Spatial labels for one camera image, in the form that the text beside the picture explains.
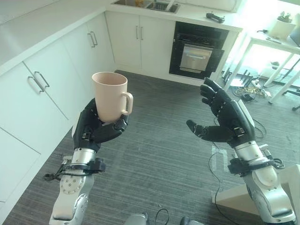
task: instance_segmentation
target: sink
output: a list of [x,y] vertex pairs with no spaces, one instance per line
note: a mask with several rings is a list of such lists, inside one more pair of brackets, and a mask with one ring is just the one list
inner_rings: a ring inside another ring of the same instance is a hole
[[151,0],[144,0],[142,3],[137,5],[135,3],[135,0],[118,0],[113,4],[146,8],[151,2],[152,2]]
[[[152,10],[157,10],[157,11],[165,11],[166,12],[166,8],[168,6],[169,3],[164,3],[164,2],[151,2],[147,8],[148,9],[152,9]],[[170,10],[168,11],[169,13],[177,13],[178,9],[179,9],[178,4],[173,4],[170,8]]]
[[[133,7],[139,7],[139,8],[147,8],[147,9],[152,9],[152,10],[157,10],[157,11],[162,11],[166,12],[166,8],[168,6],[168,3],[164,2],[155,2],[153,0],[144,0],[141,1],[138,5],[135,3],[135,0],[118,0],[114,2],[113,4],[117,5],[123,5],[123,6],[133,6]],[[168,11],[169,13],[177,13],[179,9],[179,4],[173,4]]]

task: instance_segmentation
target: mug handle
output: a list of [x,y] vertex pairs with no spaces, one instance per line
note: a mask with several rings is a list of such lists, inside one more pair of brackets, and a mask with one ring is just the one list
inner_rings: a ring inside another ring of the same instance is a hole
[[132,112],[132,106],[133,106],[133,96],[129,92],[123,92],[121,93],[122,96],[125,96],[128,101],[128,111],[123,109],[121,112],[124,115],[129,115]]

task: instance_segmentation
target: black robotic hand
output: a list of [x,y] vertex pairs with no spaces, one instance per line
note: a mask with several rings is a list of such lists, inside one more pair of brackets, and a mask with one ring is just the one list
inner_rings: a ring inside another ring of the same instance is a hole
[[219,126],[203,127],[192,120],[188,127],[198,137],[212,142],[227,142],[232,148],[255,141],[254,122],[242,101],[232,100],[214,81],[205,78],[200,86],[202,102],[208,104],[217,117]]
[[129,116],[121,115],[114,123],[105,124],[97,113],[93,98],[80,113],[77,124],[74,124],[72,137],[74,148],[88,148],[96,152],[100,144],[120,136],[128,125]]

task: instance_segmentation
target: gray carpet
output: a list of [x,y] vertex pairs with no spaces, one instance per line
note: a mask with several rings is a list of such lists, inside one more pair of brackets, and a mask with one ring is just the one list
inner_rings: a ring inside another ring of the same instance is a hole
[[[154,225],[155,214],[161,208],[169,210],[170,225],[179,225],[183,216],[206,225],[232,224],[211,203],[211,191],[218,187],[208,169],[213,145],[198,139],[185,124],[187,119],[203,125],[214,123],[209,107],[201,103],[199,87],[119,72],[128,78],[134,110],[125,133],[103,143],[97,154],[104,159],[107,171],[95,176],[83,224],[121,225],[130,214],[146,211]],[[273,105],[259,96],[256,100],[246,106],[267,129],[260,143],[269,144],[273,156],[281,158],[286,166],[299,164],[300,110],[293,112],[291,108],[300,104],[300,97],[286,94]],[[218,145],[230,160],[230,147]],[[62,155],[72,155],[70,132],[28,186],[5,225],[48,224],[59,184],[43,181],[42,176],[57,170]],[[222,180],[221,190],[243,184],[226,166],[222,155],[212,161],[214,172]],[[258,216],[225,207],[221,210],[241,225],[262,224]],[[165,219],[162,212],[157,224],[163,225]]]

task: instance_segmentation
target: kitchen counter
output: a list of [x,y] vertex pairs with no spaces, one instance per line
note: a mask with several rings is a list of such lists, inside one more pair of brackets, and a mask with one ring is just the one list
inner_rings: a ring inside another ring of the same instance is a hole
[[219,24],[206,18],[211,9],[180,4],[176,14],[138,7],[112,5],[115,0],[60,0],[0,25],[0,75],[27,57],[105,11],[145,15],[241,32],[234,13],[214,10],[225,16]]

